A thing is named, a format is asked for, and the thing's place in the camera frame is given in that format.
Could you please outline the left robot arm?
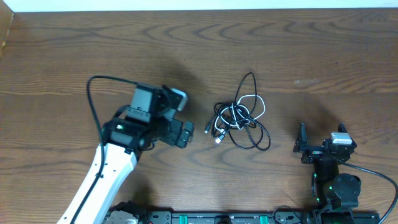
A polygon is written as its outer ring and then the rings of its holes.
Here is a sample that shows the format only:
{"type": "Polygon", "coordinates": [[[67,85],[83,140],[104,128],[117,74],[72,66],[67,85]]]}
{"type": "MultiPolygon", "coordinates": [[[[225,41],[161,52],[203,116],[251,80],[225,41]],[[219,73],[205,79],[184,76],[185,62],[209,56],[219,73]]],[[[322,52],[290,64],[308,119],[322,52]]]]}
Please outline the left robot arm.
{"type": "Polygon", "coordinates": [[[153,149],[156,141],[185,148],[194,125],[175,119],[175,114],[187,101],[187,94],[174,88],[136,86],[131,103],[100,129],[92,165],[59,223],[101,223],[144,151],[153,149]]]}

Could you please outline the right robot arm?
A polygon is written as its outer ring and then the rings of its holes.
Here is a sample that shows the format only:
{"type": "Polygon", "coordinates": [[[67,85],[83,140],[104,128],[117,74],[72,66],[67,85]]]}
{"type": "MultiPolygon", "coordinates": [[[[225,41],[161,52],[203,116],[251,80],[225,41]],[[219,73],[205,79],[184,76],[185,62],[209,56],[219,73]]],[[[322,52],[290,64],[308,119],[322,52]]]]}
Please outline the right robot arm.
{"type": "Polygon", "coordinates": [[[356,147],[342,123],[320,146],[309,145],[305,125],[300,124],[293,151],[301,153],[301,163],[314,166],[312,194],[318,203],[317,208],[303,214],[303,223],[354,222],[353,209],[359,205],[361,180],[341,173],[339,166],[350,159],[356,147]]]}

